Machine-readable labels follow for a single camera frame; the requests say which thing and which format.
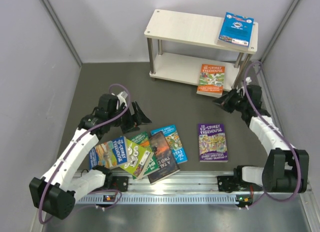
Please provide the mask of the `78-storey treehouse orange book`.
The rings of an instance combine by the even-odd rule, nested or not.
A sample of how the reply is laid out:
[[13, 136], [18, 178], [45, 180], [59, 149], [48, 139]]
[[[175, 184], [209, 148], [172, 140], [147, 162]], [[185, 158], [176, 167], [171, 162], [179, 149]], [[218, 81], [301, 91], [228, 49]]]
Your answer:
[[223, 94], [225, 67], [202, 64], [196, 93], [219, 98]]

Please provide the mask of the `52-storey treehouse purple book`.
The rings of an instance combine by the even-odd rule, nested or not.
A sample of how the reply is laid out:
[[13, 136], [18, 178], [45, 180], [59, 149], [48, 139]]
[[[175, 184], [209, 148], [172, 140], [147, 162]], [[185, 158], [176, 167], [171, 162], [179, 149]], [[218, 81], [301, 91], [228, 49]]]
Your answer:
[[224, 124], [198, 124], [200, 162], [228, 162]]

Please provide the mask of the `tale of two cities book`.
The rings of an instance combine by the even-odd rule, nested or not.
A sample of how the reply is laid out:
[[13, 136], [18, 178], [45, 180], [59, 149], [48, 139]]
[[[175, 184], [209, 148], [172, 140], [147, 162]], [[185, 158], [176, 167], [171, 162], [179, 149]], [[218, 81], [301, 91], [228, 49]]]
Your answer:
[[177, 173], [180, 167], [177, 164], [172, 150], [162, 131], [155, 133], [150, 138], [150, 145], [154, 149], [154, 155], [159, 169], [148, 175], [151, 185]]

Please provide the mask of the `blue back-cover book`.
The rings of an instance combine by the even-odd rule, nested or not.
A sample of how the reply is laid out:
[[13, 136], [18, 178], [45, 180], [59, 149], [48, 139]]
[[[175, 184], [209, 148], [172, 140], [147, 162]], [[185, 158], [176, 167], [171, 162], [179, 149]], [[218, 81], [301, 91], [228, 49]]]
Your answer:
[[254, 18], [226, 12], [218, 42], [227, 43], [235, 47], [248, 48], [253, 31]]

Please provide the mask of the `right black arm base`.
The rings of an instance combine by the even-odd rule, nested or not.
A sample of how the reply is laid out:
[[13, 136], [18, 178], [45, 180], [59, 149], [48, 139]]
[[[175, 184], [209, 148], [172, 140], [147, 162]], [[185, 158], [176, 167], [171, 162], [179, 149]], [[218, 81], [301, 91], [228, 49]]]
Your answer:
[[217, 176], [219, 192], [231, 193], [239, 191], [239, 180], [235, 176]]

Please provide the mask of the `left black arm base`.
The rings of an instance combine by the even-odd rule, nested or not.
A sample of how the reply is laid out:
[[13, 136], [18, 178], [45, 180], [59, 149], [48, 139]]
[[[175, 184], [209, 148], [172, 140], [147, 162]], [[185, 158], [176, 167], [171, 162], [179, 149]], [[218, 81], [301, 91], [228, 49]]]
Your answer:
[[112, 176], [106, 179], [104, 185], [100, 188], [94, 189], [93, 192], [102, 190], [118, 190], [127, 192], [129, 186], [128, 176]]

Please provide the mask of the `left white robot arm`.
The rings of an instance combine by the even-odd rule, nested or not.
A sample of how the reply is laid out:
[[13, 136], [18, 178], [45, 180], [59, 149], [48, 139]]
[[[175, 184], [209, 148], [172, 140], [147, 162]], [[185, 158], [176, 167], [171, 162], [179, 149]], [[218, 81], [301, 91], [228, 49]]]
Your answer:
[[101, 149], [95, 146], [111, 127], [120, 127], [125, 134], [151, 123], [137, 102], [132, 102], [134, 113], [130, 112], [128, 98], [124, 91], [102, 95], [92, 113], [81, 119], [53, 166], [41, 178], [31, 180], [30, 194], [40, 217], [46, 212], [63, 220], [82, 197], [98, 188], [107, 191], [113, 186], [111, 170], [130, 161], [127, 140], [121, 136]]

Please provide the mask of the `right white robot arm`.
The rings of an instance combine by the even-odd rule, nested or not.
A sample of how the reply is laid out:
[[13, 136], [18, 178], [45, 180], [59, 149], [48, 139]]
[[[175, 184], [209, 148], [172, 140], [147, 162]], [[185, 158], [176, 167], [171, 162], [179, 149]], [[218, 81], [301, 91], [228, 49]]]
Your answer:
[[263, 167], [237, 166], [233, 184], [238, 190], [246, 190], [251, 184], [269, 193], [303, 193], [308, 186], [309, 155], [296, 149], [275, 126], [271, 115], [262, 108], [262, 89], [248, 85], [233, 89], [214, 104], [222, 110], [241, 113], [242, 120], [257, 136], [267, 153]]

